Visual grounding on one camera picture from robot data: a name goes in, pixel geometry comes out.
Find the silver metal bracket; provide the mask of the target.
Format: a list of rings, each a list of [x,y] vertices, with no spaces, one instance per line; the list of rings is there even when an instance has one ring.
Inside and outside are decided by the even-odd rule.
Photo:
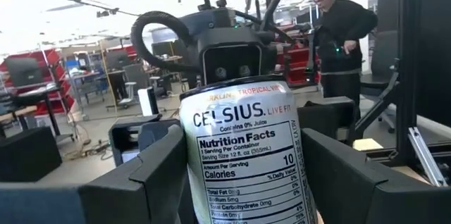
[[[437,167],[427,144],[423,140],[419,130],[416,127],[409,127],[409,140],[419,158],[422,167],[432,185],[441,187],[443,185],[443,176]]]

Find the red cabinet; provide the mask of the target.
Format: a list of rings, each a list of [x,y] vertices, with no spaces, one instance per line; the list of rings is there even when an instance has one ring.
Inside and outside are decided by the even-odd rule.
[[[33,79],[32,76],[29,76],[28,79],[19,79],[18,64],[27,65],[30,61],[36,62],[42,75],[41,78]],[[7,92],[14,94],[46,87],[50,83],[59,83],[61,88],[59,92],[49,93],[48,98],[54,113],[67,113],[74,104],[74,99],[70,95],[71,84],[66,79],[66,70],[61,61],[58,49],[36,50],[9,55],[0,63],[0,82]]]
[[[319,59],[315,48],[314,28],[309,23],[285,25],[276,35],[278,57],[276,72],[282,73],[292,89],[316,87],[319,89]]]

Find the black partition panel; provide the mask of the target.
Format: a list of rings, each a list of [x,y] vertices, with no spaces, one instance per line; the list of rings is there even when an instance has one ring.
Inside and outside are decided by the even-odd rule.
[[[420,0],[416,109],[451,127],[451,0]]]

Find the black office chair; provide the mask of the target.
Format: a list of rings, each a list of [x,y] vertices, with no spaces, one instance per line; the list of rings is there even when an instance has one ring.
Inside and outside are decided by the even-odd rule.
[[[375,120],[384,120],[388,124],[388,132],[395,132],[395,122],[389,118],[386,110],[397,102],[398,61],[397,31],[378,32],[371,57],[371,72],[360,77],[361,95],[374,104],[356,122],[356,132],[363,133]]]

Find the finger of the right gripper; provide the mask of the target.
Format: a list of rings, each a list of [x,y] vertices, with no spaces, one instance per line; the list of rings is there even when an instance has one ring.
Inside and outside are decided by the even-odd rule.
[[[119,118],[109,130],[109,141],[116,166],[135,158],[148,146],[162,139],[178,119],[161,119],[161,114]]]
[[[355,141],[355,104],[348,97],[330,97],[308,101],[297,108],[301,128],[310,128],[326,136],[353,145]]]

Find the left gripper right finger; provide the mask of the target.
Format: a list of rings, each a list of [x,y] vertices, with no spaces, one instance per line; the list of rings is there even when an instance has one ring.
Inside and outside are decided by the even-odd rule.
[[[451,187],[434,187],[302,130],[306,173],[325,224],[451,224]]]

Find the black monitor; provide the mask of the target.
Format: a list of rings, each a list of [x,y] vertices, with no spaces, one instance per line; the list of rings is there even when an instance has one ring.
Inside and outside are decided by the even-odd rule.
[[[109,51],[106,53],[106,67],[108,70],[122,70],[124,66],[131,64],[132,60],[124,50]]]
[[[14,87],[43,83],[42,69],[35,58],[6,58],[5,62]]]

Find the grey office chair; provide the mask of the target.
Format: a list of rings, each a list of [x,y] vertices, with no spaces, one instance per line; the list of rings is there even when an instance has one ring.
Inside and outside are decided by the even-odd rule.
[[[130,64],[123,67],[123,79],[120,84],[121,89],[125,91],[126,97],[119,102],[121,108],[129,108],[138,104],[138,90],[149,86],[148,74],[140,64]]]

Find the yellow paper note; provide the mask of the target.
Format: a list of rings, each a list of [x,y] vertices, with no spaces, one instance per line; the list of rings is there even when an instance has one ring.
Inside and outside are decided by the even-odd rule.
[[[383,148],[382,145],[372,138],[356,139],[352,147],[358,151],[370,151]]]

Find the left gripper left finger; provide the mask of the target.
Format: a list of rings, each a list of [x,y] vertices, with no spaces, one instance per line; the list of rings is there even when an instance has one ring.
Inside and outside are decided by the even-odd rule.
[[[186,142],[178,125],[81,185],[0,183],[0,224],[183,224]]]

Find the white upright box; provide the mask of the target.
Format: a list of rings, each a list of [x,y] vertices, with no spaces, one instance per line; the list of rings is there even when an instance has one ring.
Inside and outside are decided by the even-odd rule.
[[[159,108],[156,102],[156,95],[153,87],[139,89],[137,93],[143,116],[159,114]]]

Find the person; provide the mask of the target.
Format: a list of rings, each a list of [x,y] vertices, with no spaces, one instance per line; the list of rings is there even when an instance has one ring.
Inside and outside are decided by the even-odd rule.
[[[315,31],[323,96],[360,103],[363,54],[359,40],[378,24],[377,15],[351,0],[313,0],[321,10]]]

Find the yellow band Celsius can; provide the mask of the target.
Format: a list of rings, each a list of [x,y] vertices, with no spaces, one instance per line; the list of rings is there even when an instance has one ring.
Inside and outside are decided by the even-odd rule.
[[[297,106],[282,76],[184,92],[179,119],[198,224],[318,224]]]

